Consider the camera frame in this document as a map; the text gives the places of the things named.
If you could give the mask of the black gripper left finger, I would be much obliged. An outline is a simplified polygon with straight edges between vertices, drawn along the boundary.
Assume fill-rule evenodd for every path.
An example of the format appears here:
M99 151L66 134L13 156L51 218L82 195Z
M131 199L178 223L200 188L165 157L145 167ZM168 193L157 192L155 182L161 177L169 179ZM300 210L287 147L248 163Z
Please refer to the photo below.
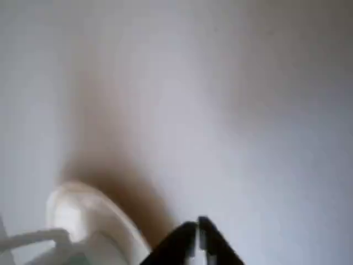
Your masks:
M146 257L146 264L184 264L195 246L197 223L187 221L175 228Z

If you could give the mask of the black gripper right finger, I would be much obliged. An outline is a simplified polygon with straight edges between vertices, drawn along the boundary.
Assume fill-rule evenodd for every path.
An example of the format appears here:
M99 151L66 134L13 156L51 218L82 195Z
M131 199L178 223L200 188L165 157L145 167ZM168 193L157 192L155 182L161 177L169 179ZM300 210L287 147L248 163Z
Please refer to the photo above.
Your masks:
M207 264L244 265L216 225L206 216L198 217L200 248L206 251Z

